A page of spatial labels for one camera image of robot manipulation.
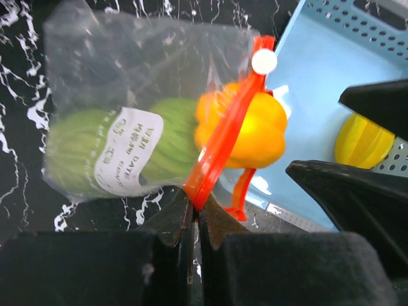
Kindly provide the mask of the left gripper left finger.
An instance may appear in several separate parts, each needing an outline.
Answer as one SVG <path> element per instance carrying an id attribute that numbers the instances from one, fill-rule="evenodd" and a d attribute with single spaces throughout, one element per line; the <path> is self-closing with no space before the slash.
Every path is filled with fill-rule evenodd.
<path id="1" fill-rule="evenodd" d="M 179 191 L 132 231 L 14 235 L 1 247 L 1 304 L 189 305 L 193 214 Z"/>

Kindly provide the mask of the orange bell pepper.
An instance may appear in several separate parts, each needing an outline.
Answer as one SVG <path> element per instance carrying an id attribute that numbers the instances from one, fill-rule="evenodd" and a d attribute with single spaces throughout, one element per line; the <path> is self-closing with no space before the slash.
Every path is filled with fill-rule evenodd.
<path id="1" fill-rule="evenodd" d="M 229 83 L 221 91 L 202 95 L 196 107 L 198 126 L 194 141 L 202 149 L 237 93 L 238 83 Z M 284 133 L 286 112 L 273 96 L 258 91 L 242 123 L 237 141 L 226 163 L 227 168 L 266 168 L 280 159 L 286 149 Z"/>

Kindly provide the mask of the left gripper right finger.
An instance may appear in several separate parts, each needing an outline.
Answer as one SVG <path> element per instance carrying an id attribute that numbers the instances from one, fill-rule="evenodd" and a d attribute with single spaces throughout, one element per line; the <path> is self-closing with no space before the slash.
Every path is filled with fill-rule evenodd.
<path id="1" fill-rule="evenodd" d="M 253 233 L 214 198 L 199 229 L 205 305 L 398 304 L 377 252 L 356 233 Z"/>

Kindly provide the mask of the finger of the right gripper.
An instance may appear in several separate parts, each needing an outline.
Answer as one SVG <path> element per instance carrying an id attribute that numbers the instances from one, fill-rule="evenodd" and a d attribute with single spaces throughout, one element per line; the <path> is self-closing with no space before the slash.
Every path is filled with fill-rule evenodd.
<path id="1" fill-rule="evenodd" d="M 286 173 L 340 231 L 367 239 L 390 279 L 407 278 L 407 178 L 315 160 Z"/>
<path id="2" fill-rule="evenodd" d="M 396 136 L 407 139 L 407 80 L 348 87 L 339 102 Z"/>

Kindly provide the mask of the clear zip top bag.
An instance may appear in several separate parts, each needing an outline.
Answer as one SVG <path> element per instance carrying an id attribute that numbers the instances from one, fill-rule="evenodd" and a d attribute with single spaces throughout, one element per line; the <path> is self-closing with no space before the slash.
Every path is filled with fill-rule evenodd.
<path id="1" fill-rule="evenodd" d="M 135 197 L 179 186 L 201 210 L 237 141 L 249 105 L 277 64 L 275 39 L 253 29 L 195 24 L 164 17 L 95 11 L 85 1 L 63 1 L 44 25 L 47 81 L 54 113 L 97 108 L 122 111 L 108 131 L 94 175 L 106 191 Z M 237 93 L 181 185 L 150 184 L 141 175 L 164 128 L 152 113 L 159 100 L 196 101 L 238 83 Z M 245 196 L 257 168 L 243 174 L 226 211 L 244 221 Z"/>

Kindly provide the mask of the yellow star fruit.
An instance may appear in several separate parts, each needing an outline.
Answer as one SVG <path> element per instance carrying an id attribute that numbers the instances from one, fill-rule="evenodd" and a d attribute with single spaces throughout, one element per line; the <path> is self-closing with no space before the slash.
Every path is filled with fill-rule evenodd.
<path id="1" fill-rule="evenodd" d="M 390 152 L 395 135 L 364 116 L 353 113 L 341 127 L 334 147 L 335 162 L 371 169 Z"/>

